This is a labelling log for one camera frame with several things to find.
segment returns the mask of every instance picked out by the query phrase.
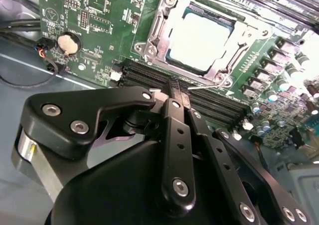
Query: screw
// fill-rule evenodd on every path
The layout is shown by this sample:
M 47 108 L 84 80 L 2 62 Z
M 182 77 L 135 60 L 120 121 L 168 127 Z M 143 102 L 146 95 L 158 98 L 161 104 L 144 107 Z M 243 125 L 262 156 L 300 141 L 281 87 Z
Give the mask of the screw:
M 137 45 L 135 46 L 135 50 L 136 50 L 137 52 L 141 52 L 141 51 L 142 51 L 141 45 L 140 45 L 140 44 L 137 44 Z
M 89 126 L 80 120 L 75 120 L 70 125 L 71 130 L 77 134 L 86 134 L 89 132 Z
M 179 105 L 177 102 L 175 102 L 175 101 L 173 101 L 172 104 L 173 104 L 176 108 L 179 108 L 179 107 L 180 107 L 180 105 Z
M 188 195 L 188 186 L 184 181 L 180 179 L 175 179 L 173 181 L 173 188 L 175 192 L 181 197 L 186 197 Z
M 149 49 L 148 49 L 148 53 L 150 55 L 154 55 L 155 54 L 155 49 L 152 46 L 150 46 Z
M 198 119 L 200 119 L 201 118 L 201 115 L 200 115 L 200 113 L 198 113 L 198 112 L 194 112 L 194 115 L 198 118 Z
M 58 116 L 61 114 L 61 109 L 54 105 L 54 104 L 46 104 L 42 107 L 42 111 L 44 112 L 45 115 L 47 116 Z
M 221 132 L 221 135 L 226 138 L 226 139 L 229 139 L 229 135 L 226 133 L 226 132 Z
M 304 213 L 301 212 L 299 209 L 296 209 L 296 212 L 297 212 L 299 218 L 300 218 L 303 222 L 306 223 L 306 222 L 307 222 L 307 218 L 306 218 L 306 216 L 304 215 Z
M 166 5 L 173 6 L 176 3 L 176 0 L 165 0 Z
M 146 99 L 151 99 L 151 96 L 145 92 L 142 93 L 143 97 Z
M 244 215 L 244 217 L 248 221 L 250 221 L 251 223 L 253 223 L 255 221 L 255 215 L 254 215 L 253 211 L 250 209 L 250 207 L 248 207 L 244 203 L 240 203 L 239 208 L 240 208 L 241 213 Z
M 292 213 L 288 208 L 283 207 L 283 211 L 284 211 L 286 217 L 287 217 L 290 221 L 292 221 L 292 222 L 295 221 L 295 216 L 293 215 L 293 213 Z

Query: black cable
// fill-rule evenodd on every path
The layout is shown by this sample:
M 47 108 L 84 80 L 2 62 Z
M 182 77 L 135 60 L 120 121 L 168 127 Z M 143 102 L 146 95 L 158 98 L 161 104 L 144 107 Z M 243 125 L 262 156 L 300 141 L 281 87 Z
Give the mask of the black cable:
M 40 24 L 40 19 L 16 19 L 9 21 L 1 21 L 0 28 L 12 27 L 12 26 L 22 26 L 22 25 L 38 25 Z
M 13 88 L 20 88 L 20 89 L 34 89 L 34 88 L 46 85 L 46 84 L 50 83 L 54 79 L 54 77 L 57 75 L 57 73 L 59 71 L 59 68 L 58 68 L 57 64 L 52 59 L 45 57 L 44 60 L 49 62 L 54 67 L 54 73 L 47 80 L 45 80 L 43 82 L 40 82 L 40 83 L 37 83 L 37 84 L 22 85 L 22 84 L 11 83 L 11 82 L 7 81 L 6 79 L 4 79 L 0 75 L 0 82 L 6 84 L 7 86 L 10 86 L 10 87 L 13 87 Z
M 14 26 L 9 28 L 0 28 L 0 32 L 9 32 L 9 31 L 41 31 L 41 27 L 39 25 L 30 25 L 30 26 Z
M 13 32 L 0 32 L 0 37 L 27 49 L 34 50 L 34 41 Z
M 40 14 L 40 9 L 39 6 L 29 0 L 13 0 L 17 3 L 20 3 L 23 5 L 25 8 L 29 9 L 33 13 Z

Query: cpu socket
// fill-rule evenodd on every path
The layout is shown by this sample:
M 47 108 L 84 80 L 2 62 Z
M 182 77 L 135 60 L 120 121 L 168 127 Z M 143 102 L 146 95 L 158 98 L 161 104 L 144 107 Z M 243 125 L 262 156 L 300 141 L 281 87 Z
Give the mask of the cpu socket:
M 234 14 L 195 0 L 160 0 L 147 41 L 134 49 L 148 64 L 203 85 L 230 87 L 231 72 L 260 39 L 256 24 Z

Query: electrolytic capacitor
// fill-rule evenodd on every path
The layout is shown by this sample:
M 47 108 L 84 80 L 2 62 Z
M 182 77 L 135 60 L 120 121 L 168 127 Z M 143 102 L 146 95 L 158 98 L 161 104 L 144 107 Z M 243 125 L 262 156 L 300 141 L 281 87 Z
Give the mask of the electrolytic capacitor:
M 308 108 L 308 111 L 312 114 L 312 115 L 316 115 L 318 114 L 318 109 L 316 108 L 316 106 L 314 105 L 314 103 L 312 103 L 311 101 L 306 101 L 306 106 Z
M 278 99 L 278 96 L 274 90 L 268 90 L 266 92 L 267 98 L 270 102 L 275 102 Z
M 270 123 L 268 120 L 264 120 L 263 122 L 261 122 L 261 126 L 263 127 L 264 132 L 270 130 Z
M 276 84 L 281 91 L 287 91 L 290 88 L 289 83 L 285 79 L 277 80 Z
M 315 98 L 315 99 L 319 98 L 319 92 L 313 85 L 311 85 L 311 84 L 308 85 L 307 90 L 308 90 L 309 94 L 311 94 L 313 96 L 313 98 Z
M 311 65 L 310 59 L 304 54 L 298 56 L 296 60 L 298 61 L 298 63 L 301 65 L 303 69 L 307 69 Z
M 259 104 L 257 102 L 252 103 L 251 108 L 252 108 L 252 111 L 254 113 L 260 112 L 260 107 L 259 107 Z
M 258 127 L 256 128 L 256 132 L 257 132 L 257 135 L 258 135 L 258 136 L 262 136 L 262 135 L 265 134 L 265 131 L 263 130 L 263 127 L 261 127 L 261 126 L 258 126 Z
M 297 70 L 294 66 L 288 68 L 287 70 L 288 75 L 292 80 L 299 80 L 302 77 L 302 73 Z

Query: motherboard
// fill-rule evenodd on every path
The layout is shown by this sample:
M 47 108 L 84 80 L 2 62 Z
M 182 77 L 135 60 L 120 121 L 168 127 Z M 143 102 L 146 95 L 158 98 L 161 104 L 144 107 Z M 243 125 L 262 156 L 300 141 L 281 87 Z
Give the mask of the motherboard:
M 302 47 L 319 0 L 39 1 L 42 35 L 56 42 L 46 53 L 68 73 L 105 87 L 162 89 L 173 78 L 210 126 L 303 145 L 319 84 L 304 82 Z

